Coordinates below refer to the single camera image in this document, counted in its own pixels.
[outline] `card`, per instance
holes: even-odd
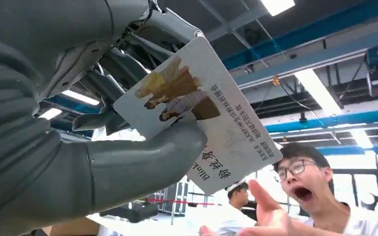
[[[206,194],[282,158],[204,37],[162,63],[120,97],[114,109],[146,139],[195,120],[208,142],[187,175]]]

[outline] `ceiling light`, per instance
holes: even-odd
[[[361,148],[373,148],[372,141],[370,141],[369,137],[366,134],[366,131],[364,131],[363,129],[353,129],[350,130],[350,133],[356,141],[357,145],[359,145]]]
[[[293,0],[261,0],[261,2],[272,16],[276,16],[295,6]]]
[[[373,150],[366,150],[364,151],[364,154],[368,157],[376,157],[376,152]]]
[[[309,128],[309,129],[301,129],[300,131],[303,132],[303,131],[315,131],[315,130],[322,130],[322,127],[318,127],[318,128]]]
[[[335,126],[329,127],[331,128],[346,128],[346,127],[354,127],[354,126],[361,126],[361,125],[367,125],[367,123],[358,123],[358,124],[338,124]]]
[[[319,80],[314,70],[307,69],[298,71],[295,73],[295,76],[311,94],[315,101],[321,106],[325,113],[330,116],[342,113],[341,108],[330,95],[321,80]]]
[[[42,115],[39,116],[39,118],[46,118],[48,120],[53,119],[54,117],[58,116],[60,113],[62,113],[61,110],[56,108],[51,108],[48,111],[44,112]]]
[[[97,104],[99,104],[98,100],[95,100],[95,99],[90,98],[90,97],[86,97],[84,95],[81,95],[79,93],[76,93],[76,92],[73,92],[73,91],[70,91],[70,90],[63,91],[62,94],[66,95],[66,96],[69,96],[69,97],[72,97],[72,98],[75,98],[77,100],[80,100],[82,102],[89,103],[91,105],[97,105]]]

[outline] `white shirt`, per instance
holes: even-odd
[[[243,228],[253,227],[256,222],[230,204],[218,208],[216,232],[219,236],[237,236]]]
[[[309,226],[314,225],[311,218],[304,223]],[[345,236],[378,236],[378,212],[350,206],[350,218],[343,234]]]

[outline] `person in background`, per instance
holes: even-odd
[[[217,235],[237,236],[243,228],[256,225],[257,222],[241,212],[241,208],[249,203],[248,189],[249,186],[245,181],[237,182],[225,188],[228,192],[229,204],[220,207],[217,216]]]
[[[284,192],[309,215],[293,220],[257,181],[250,190],[257,201],[258,227],[245,228],[240,236],[378,236],[378,212],[337,201],[328,183],[333,170],[314,147],[297,143],[281,149],[283,159],[274,164]],[[202,236],[216,236],[206,227]]]

